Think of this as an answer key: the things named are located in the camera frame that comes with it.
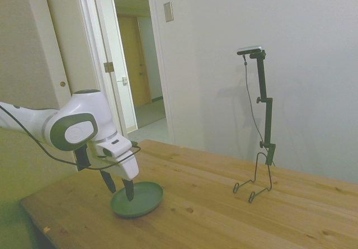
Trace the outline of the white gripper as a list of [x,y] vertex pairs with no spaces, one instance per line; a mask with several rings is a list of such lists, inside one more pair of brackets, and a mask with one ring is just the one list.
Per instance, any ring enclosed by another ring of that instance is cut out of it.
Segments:
[[127,148],[103,148],[98,159],[100,160],[100,168],[103,168],[100,174],[109,191],[112,194],[116,192],[116,186],[111,174],[119,176],[123,178],[122,182],[128,201],[132,201],[134,198],[134,183],[132,179],[139,174],[139,167],[134,153]]

